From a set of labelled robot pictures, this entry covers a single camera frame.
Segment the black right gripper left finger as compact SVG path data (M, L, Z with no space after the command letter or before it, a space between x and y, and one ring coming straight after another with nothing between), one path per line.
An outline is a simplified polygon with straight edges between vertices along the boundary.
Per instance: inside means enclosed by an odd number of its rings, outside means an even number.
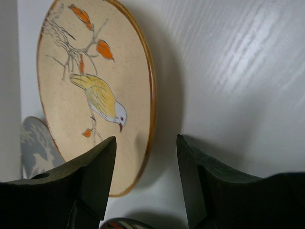
M36 175L29 210L33 229L97 229L104 219L114 164L116 138Z

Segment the mirrored rim cream plate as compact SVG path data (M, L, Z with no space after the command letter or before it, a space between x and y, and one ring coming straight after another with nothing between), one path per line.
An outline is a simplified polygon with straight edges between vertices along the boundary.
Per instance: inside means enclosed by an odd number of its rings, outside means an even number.
M100 226L101 229L154 229L138 220L128 218L112 218Z

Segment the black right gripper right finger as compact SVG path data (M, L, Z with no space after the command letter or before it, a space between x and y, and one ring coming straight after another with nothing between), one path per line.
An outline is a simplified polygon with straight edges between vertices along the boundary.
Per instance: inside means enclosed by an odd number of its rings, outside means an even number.
M269 228L259 177L206 154L185 135L177 136L176 145L189 228Z

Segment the grey reindeer snowflake plate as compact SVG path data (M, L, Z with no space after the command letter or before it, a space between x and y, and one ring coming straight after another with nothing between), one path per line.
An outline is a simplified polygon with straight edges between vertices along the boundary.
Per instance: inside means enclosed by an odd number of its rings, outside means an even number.
M28 116L21 125L20 148L26 178L32 178L64 164L47 125Z

